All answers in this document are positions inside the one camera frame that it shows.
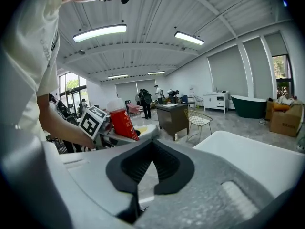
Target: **white ceiling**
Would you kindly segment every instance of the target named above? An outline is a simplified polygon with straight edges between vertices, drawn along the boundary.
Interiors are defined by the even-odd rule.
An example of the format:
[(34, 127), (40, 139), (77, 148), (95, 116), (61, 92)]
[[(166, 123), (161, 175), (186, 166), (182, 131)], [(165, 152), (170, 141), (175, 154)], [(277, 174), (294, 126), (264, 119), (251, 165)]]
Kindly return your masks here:
[[(67, 3), (60, 10), (58, 66), (93, 82), (108, 76), (166, 74), (207, 50), (255, 29), (288, 19), (279, 0), (119, 0)], [(90, 29), (127, 24), (127, 32), (75, 43)], [(203, 46), (174, 37), (196, 35)], [(85, 55), (77, 52), (84, 50)]]

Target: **person with backpack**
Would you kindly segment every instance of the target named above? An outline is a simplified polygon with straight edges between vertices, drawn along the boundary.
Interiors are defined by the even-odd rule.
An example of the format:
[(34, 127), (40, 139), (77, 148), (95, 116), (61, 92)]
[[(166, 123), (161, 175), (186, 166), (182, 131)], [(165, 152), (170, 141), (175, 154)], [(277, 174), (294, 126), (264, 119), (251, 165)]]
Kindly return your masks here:
[(144, 110), (145, 119), (151, 119), (152, 96), (149, 94), (149, 91), (147, 91), (146, 89), (140, 89), (139, 99), (141, 102), (141, 106), (143, 107)]
[(176, 97), (177, 97), (177, 94), (179, 94), (179, 91), (178, 90), (174, 91), (173, 89), (170, 89), (167, 91), (167, 93), (169, 95), (171, 103), (176, 104), (177, 103)]
[(155, 95), (158, 95), (158, 102), (161, 105), (161, 104), (163, 104), (163, 99), (162, 99), (162, 97), (164, 96), (163, 95), (163, 91), (162, 91), (162, 89), (158, 85), (156, 85), (154, 87), (156, 88)]
[(88, 105), (86, 103), (86, 99), (82, 99), (81, 102), (78, 104), (78, 107), (79, 107), (79, 113), (80, 113), (80, 117), (82, 117), (85, 112), (86, 112), (86, 109), (88, 108)]

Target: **red container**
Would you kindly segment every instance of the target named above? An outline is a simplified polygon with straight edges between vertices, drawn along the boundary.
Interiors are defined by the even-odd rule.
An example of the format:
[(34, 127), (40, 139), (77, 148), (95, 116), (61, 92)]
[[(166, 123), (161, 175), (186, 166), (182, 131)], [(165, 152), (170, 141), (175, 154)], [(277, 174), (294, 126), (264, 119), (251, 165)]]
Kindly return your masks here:
[(110, 101), (107, 104), (115, 132), (119, 135), (139, 141), (139, 137), (126, 112), (123, 100), (121, 98)]

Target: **green bathtub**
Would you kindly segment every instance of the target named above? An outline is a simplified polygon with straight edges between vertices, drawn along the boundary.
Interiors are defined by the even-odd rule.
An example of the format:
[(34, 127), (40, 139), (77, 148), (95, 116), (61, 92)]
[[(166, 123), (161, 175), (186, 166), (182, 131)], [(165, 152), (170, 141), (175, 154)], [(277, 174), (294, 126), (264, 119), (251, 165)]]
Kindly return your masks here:
[(235, 110), (240, 117), (261, 119), (265, 117), (267, 101), (260, 98), (250, 98), (231, 95)]

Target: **gold wire chair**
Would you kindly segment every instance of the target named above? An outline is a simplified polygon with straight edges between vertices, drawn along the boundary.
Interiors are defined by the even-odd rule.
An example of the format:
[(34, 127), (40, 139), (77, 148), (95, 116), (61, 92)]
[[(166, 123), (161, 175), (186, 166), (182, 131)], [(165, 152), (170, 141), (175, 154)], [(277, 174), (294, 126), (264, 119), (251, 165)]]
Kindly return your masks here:
[[(205, 114), (202, 114), (200, 112), (194, 111), (194, 110), (185, 110), (184, 113), (185, 113), (186, 118), (188, 119), (188, 121), (191, 122), (190, 129), (192, 127), (192, 124), (198, 126), (199, 141), (200, 141), (200, 137), (201, 137), (201, 130), (202, 130), (202, 127), (204, 125), (209, 124), (210, 131), (211, 131), (211, 134), (212, 134), (210, 122), (213, 119), (211, 117), (209, 117)], [(187, 135), (186, 141), (188, 141), (192, 137), (192, 136), (189, 137), (189, 135), (190, 135), (190, 132)]]

